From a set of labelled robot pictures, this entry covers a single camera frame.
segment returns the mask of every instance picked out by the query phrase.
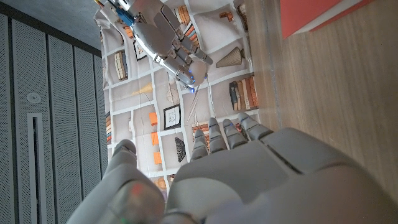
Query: wooden floor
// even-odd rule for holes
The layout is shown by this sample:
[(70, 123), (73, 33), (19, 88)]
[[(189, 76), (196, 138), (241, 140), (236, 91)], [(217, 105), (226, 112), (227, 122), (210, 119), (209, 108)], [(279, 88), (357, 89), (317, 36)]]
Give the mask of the wooden floor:
[(279, 0), (246, 7), (261, 122), (342, 150), (398, 202), (398, 1), (285, 40)]

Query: grey acoustic panel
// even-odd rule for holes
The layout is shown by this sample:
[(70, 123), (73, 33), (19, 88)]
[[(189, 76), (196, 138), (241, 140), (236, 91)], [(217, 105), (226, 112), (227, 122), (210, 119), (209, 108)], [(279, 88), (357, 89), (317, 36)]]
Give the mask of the grey acoustic panel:
[(81, 202), (73, 48), (52, 36), (48, 45), (57, 221), (66, 223)]
[(93, 55), (75, 47), (75, 70), (83, 195), (86, 197), (101, 180)]
[[(30, 174), (29, 174), (29, 145), (27, 130), (27, 113), (41, 113), (43, 119), (43, 152), (45, 170), (46, 210), (42, 210), (42, 219), (47, 223), (55, 223), (53, 175), (52, 175), (52, 148), (50, 141), (50, 113), (49, 113), (49, 85), (47, 76), (47, 54), (45, 34), (21, 22), (12, 21), (12, 47), (14, 59), (14, 93), (16, 111), (16, 142), (17, 142), (17, 170), (19, 193), (20, 223), (32, 223), (35, 214), (31, 212)], [(39, 103), (30, 103), (27, 100), (29, 93), (37, 93), (41, 97)]]
[(102, 59), (94, 56), (94, 68), (95, 68), (95, 83), (96, 83), (96, 94), (97, 94), (97, 105), (98, 105), (98, 124), (99, 124), (99, 146), (101, 147), (101, 165), (102, 174), (108, 166), (108, 147), (106, 145), (106, 125), (105, 125), (105, 99), (104, 90), (102, 89), (104, 75), (102, 71)]
[(7, 17), (0, 14), (0, 220), (14, 223), (14, 181)]

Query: picture frame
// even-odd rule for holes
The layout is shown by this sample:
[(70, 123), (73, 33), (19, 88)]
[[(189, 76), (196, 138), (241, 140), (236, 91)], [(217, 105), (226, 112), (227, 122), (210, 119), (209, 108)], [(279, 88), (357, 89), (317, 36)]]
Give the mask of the picture frame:
[(137, 62), (147, 56), (145, 50), (142, 49), (136, 40), (134, 40), (134, 51), (136, 52)]
[(181, 127), (181, 107), (180, 104), (164, 109), (164, 129), (174, 129)]

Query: stacked books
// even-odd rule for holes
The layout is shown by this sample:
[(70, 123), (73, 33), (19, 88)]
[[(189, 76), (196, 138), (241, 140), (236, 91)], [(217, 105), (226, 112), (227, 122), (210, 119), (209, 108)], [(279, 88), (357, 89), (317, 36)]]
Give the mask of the stacked books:
[(106, 122), (106, 143), (111, 144), (112, 140), (112, 129), (111, 129), (111, 112), (108, 112), (105, 115), (105, 122)]
[(234, 111), (250, 110), (259, 106), (256, 88), (254, 87), (254, 76), (231, 82), (229, 84), (229, 95)]
[(114, 64), (116, 66), (116, 72), (118, 73), (119, 80), (127, 78), (126, 53), (124, 52), (115, 53)]

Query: white robotic hand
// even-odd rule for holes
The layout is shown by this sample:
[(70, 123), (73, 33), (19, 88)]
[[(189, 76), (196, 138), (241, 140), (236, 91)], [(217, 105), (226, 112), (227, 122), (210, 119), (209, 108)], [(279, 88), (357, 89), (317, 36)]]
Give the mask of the white robotic hand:
[[(134, 37), (152, 60), (191, 92), (201, 84), (212, 59), (185, 37), (172, 10), (160, 0), (109, 0), (121, 19), (131, 27)], [(186, 53), (202, 62), (192, 62)]]
[(103, 180), (68, 223), (397, 223), (398, 206), (340, 151), (292, 128), (273, 132), (245, 113), (209, 120), (210, 153), (195, 133), (191, 161), (175, 175), (165, 201), (136, 168), (123, 140)]

